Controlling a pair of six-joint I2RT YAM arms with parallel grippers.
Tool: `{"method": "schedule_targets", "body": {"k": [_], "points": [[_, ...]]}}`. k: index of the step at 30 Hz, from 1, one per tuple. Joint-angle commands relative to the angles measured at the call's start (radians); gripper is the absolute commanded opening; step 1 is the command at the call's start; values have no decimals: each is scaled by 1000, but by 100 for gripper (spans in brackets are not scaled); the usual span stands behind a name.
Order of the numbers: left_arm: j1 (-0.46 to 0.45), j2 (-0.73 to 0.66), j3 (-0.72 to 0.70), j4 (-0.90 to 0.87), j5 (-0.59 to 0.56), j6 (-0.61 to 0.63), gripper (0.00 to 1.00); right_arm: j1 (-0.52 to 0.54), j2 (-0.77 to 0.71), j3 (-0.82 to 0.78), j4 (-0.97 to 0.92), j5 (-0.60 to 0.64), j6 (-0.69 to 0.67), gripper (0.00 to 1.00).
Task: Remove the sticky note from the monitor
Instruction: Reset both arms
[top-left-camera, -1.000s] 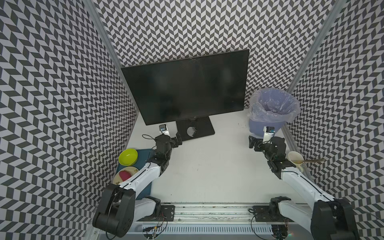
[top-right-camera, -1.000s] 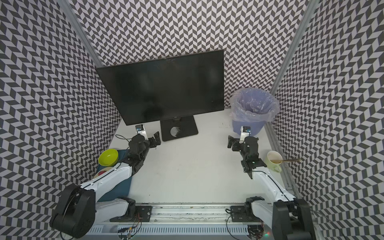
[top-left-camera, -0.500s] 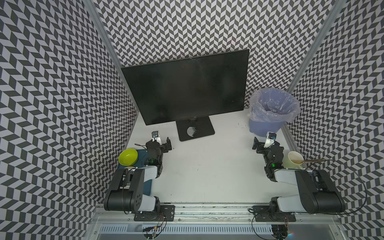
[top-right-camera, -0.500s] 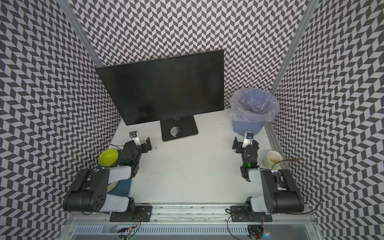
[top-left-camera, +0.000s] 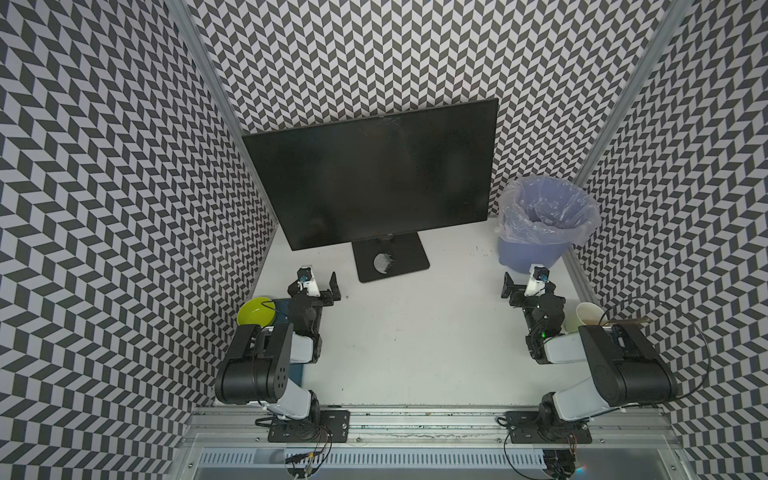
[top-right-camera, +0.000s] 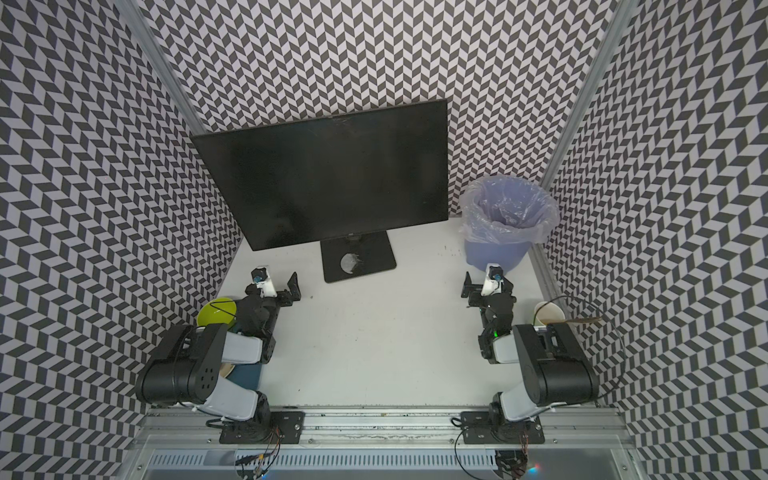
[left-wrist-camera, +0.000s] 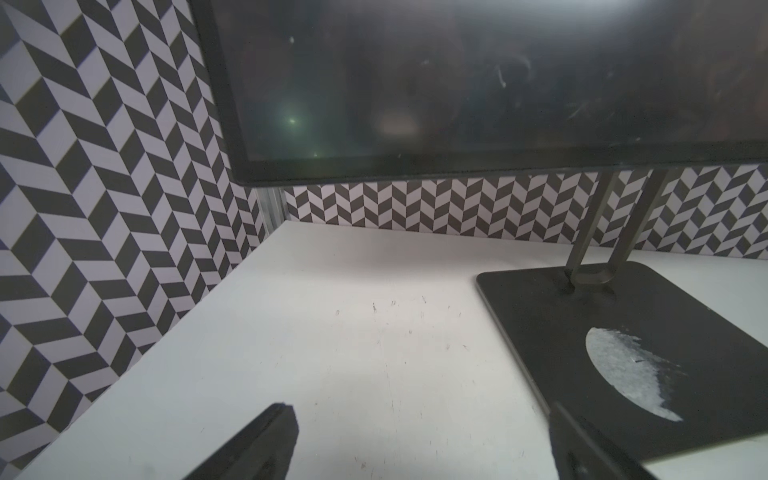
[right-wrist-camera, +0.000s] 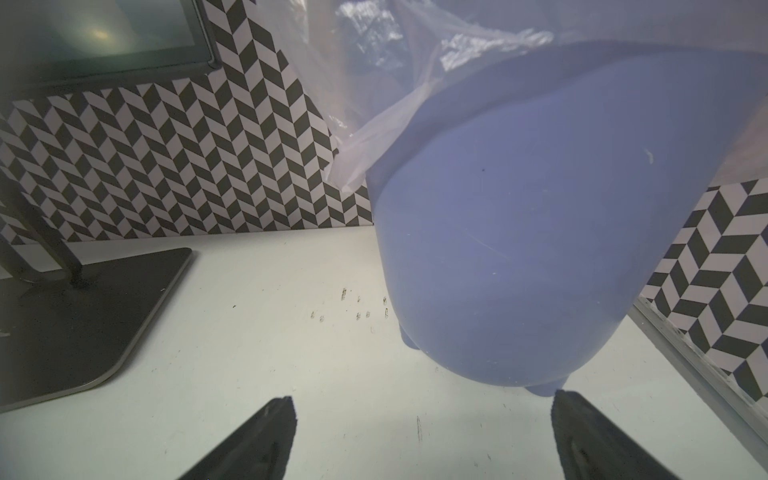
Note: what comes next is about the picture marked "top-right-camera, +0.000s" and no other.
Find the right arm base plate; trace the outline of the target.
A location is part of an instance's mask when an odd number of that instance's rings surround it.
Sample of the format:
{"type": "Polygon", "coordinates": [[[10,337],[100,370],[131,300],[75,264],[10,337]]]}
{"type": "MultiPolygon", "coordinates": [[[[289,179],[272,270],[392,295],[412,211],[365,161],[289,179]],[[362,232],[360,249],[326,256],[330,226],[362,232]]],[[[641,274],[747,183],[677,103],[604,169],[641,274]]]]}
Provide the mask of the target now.
{"type": "Polygon", "coordinates": [[[487,411],[463,411],[452,423],[468,445],[541,445],[545,443],[539,418],[523,421],[493,420],[487,411]]]}

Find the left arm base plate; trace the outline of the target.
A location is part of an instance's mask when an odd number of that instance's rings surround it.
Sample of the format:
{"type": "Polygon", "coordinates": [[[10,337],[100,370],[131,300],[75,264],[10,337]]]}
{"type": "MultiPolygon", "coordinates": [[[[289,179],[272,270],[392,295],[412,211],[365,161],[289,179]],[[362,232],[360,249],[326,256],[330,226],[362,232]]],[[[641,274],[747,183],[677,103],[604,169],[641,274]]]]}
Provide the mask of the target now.
{"type": "Polygon", "coordinates": [[[284,445],[296,445],[304,430],[305,417],[304,411],[289,409],[272,411],[266,421],[226,421],[221,429],[219,443],[266,445],[280,441],[284,445]]]}

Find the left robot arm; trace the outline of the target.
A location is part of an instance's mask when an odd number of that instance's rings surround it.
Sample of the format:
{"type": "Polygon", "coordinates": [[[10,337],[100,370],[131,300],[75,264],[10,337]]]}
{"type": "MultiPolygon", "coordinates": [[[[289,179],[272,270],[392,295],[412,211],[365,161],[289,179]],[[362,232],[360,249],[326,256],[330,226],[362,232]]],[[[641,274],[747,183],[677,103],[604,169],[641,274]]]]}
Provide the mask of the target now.
{"type": "Polygon", "coordinates": [[[252,270],[241,299],[209,303],[229,316],[206,326],[176,324],[161,337],[138,374],[134,392],[148,405],[184,405],[214,418],[212,428],[224,434],[262,440],[275,431],[265,394],[241,387],[220,373],[222,364],[264,365],[272,359],[280,311],[300,301],[294,272],[283,290],[275,288],[269,270],[252,270]]]}

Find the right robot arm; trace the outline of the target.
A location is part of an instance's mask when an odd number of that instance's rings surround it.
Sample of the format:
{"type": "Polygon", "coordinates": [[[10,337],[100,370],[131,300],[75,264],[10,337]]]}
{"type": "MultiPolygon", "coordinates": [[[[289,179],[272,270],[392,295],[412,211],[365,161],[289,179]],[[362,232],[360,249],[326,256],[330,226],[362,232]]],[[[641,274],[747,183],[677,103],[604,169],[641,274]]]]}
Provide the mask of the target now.
{"type": "Polygon", "coordinates": [[[521,383],[495,394],[489,405],[493,426],[528,421],[553,407],[598,399],[598,375],[566,322],[543,326],[514,322],[514,286],[499,265],[489,264],[481,283],[466,274],[460,296],[479,311],[477,340],[482,358],[520,370],[521,383]]]}

